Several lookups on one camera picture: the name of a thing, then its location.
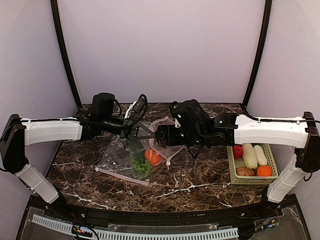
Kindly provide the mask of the dotted zip bag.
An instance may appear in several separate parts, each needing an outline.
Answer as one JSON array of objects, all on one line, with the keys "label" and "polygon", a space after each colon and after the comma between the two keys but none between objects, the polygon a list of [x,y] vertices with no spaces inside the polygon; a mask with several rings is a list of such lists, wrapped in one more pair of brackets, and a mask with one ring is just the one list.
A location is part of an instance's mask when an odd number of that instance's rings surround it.
[{"label": "dotted zip bag", "polygon": [[138,133],[136,140],[129,141],[129,160],[132,176],[137,180],[144,180],[151,175],[161,164],[167,167],[171,160],[183,150],[183,146],[160,146],[151,136],[158,127],[175,125],[168,116],[153,122],[141,121],[137,124]]}]

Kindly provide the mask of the orange persimmon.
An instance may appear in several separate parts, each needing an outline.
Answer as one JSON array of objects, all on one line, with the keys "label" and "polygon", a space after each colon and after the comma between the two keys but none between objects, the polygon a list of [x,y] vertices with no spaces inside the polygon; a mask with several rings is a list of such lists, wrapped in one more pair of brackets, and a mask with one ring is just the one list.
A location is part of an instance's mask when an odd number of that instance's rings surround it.
[{"label": "orange persimmon", "polygon": [[144,152],[144,157],[152,166],[157,166],[162,162],[161,156],[150,148]]}]

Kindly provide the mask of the green grape bunch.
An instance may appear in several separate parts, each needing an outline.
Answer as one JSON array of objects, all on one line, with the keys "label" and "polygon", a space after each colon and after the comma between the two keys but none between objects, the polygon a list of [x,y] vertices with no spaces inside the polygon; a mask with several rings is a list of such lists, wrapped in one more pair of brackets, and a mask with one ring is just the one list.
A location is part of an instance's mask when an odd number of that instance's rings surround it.
[{"label": "green grape bunch", "polygon": [[140,176],[147,176],[152,172],[152,165],[148,160],[142,158],[132,158],[132,166],[136,173]]}]

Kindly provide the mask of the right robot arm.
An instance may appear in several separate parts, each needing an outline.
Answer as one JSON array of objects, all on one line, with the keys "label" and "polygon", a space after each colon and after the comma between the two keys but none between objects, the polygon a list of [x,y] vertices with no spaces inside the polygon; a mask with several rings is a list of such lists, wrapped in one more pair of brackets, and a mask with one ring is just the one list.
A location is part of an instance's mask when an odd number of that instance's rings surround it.
[{"label": "right robot arm", "polygon": [[163,148],[243,144],[293,147],[289,163],[267,188],[269,202],[280,203],[308,173],[320,169],[320,134],[311,112],[293,118],[263,118],[248,113],[209,117],[195,99],[173,102],[169,109],[175,123],[155,130],[155,139]]}]

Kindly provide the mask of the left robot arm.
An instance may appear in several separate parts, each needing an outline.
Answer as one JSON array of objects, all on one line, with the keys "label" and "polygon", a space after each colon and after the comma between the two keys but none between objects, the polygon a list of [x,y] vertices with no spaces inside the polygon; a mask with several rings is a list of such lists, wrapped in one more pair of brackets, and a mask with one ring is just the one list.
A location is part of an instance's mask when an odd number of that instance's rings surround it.
[{"label": "left robot arm", "polygon": [[30,119],[11,115],[0,137],[1,171],[19,178],[46,203],[54,203],[60,197],[59,191],[27,159],[25,148],[46,142],[91,140],[103,133],[129,141],[155,136],[142,123],[148,109],[146,95],[141,94],[125,114],[113,114],[118,105],[114,94],[103,92],[93,96],[86,116]]}]

